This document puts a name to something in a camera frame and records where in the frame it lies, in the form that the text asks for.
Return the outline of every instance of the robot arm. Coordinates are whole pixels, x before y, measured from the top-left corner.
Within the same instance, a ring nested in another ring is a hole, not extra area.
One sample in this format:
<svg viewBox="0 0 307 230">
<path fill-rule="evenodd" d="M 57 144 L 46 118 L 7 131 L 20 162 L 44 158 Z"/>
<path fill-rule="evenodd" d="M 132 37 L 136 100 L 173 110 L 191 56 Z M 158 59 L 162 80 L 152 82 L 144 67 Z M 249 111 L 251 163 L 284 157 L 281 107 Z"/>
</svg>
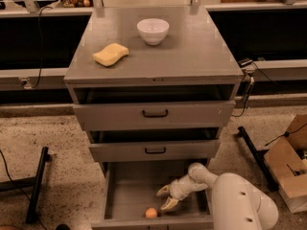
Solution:
<svg viewBox="0 0 307 230">
<path fill-rule="evenodd" d="M 215 230 L 266 230 L 277 223 L 278 210 L 270 197 L 238 174 L 217 176 L 201 163 L 191 164 L 188 174 L 157 192 L 168 195 L 161 210 L 172 209 L 190 193 L 207 188 L 212 189 Z"/>
</svg>

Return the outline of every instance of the concrete floor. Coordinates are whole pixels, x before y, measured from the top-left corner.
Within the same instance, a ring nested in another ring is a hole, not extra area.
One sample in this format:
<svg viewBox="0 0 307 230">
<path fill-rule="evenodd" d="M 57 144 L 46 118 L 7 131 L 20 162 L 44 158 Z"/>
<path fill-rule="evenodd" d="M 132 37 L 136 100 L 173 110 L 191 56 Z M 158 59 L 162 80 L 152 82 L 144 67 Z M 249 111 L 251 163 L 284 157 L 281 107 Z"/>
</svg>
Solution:
<svg viewBox="0 0 307 230">
<path fill-rule="evenodd" d="M 88 150 L 71 106 L 0 107 L 0 149 L 13 179 L 33 176 L 41 148 L 49 147 L 52 162 L 47 164 L 37 210 L 49 230 L 65 223 L 72 230 L 89 230 L 102 216 L 105 179 Z M 235 109 L 235 115 L 241 109 Z M 273 230 L 305 230 L 307 212 L 291 214 L 279 192 L 271 193 L 245 142 L 236 138 L 238 127 L 245 127 L 254 145 L 264 144 L 283 133 L 296 114 L 306 114 L 307 106 L 254 107 L 240 118 L 232 117 L 222 134 L 222 144 L 209 169 L 216 174 L 232 172 L 248 179 L 271 196 L 279 209 Z M 7 181 L 0 159 L 0 181 Z M 43 229 L 39 223 L 24 223 L 28 200 L 18 191 L 1 193 L 0 225 L 20 229 Z"/>
</svg>

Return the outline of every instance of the sponge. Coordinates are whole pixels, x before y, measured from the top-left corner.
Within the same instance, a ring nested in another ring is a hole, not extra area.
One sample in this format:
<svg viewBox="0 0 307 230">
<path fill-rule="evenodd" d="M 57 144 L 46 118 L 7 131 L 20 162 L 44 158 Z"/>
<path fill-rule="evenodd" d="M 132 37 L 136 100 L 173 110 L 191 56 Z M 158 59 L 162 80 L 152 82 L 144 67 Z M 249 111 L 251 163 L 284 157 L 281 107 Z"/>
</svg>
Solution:
<svg viewBox="0 0 307 230">
<path fill-rule="evenodd" d="M 93 58 L 98 63 L 108 67 L 116 63 L 121 57 L 127 56 L 128 54 L 128 48 L 118 43 L 111 43 L 102 51 L 93 54 Z"/>
</svg>

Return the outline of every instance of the bowl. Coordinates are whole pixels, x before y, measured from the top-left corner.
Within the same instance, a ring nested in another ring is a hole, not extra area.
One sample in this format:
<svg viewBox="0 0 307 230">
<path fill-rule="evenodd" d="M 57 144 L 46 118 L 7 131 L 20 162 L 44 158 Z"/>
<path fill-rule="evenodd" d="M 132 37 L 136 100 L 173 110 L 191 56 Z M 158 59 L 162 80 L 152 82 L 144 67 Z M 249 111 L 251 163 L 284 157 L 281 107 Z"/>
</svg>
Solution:
<svg viewBox="0 0 307 230">
<path fill-rule="evenodd" d="M 163 19 L 149 18 L 137 23 L 137 31 L 144 41 L 157 45 L 169 32 L 170 25 Z"/>
</svg>

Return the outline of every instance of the gray tabletop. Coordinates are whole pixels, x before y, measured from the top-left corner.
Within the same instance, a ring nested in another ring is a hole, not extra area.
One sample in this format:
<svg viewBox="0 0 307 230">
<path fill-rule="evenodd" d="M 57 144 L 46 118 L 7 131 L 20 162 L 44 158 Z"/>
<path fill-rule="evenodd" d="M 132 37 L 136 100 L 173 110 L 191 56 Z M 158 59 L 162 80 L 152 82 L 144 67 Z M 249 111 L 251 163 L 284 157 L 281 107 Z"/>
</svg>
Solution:
<svg viewBox="0 0 307 230">
<path fill-rule="evenodd" d="M 169 22 L 167 37 L 148 45 L 136 24 L 144 18 Z M 92 54 L 110 43 L 130 50 L 114 65 L 105 68 Z M 225 45 L 204 6 L 155 8 L 104 8 L 93 12 L 81 43 L 65 76 L 67 83 L 136 80 L 240 78 L 242 72 Z"/>
</svg>

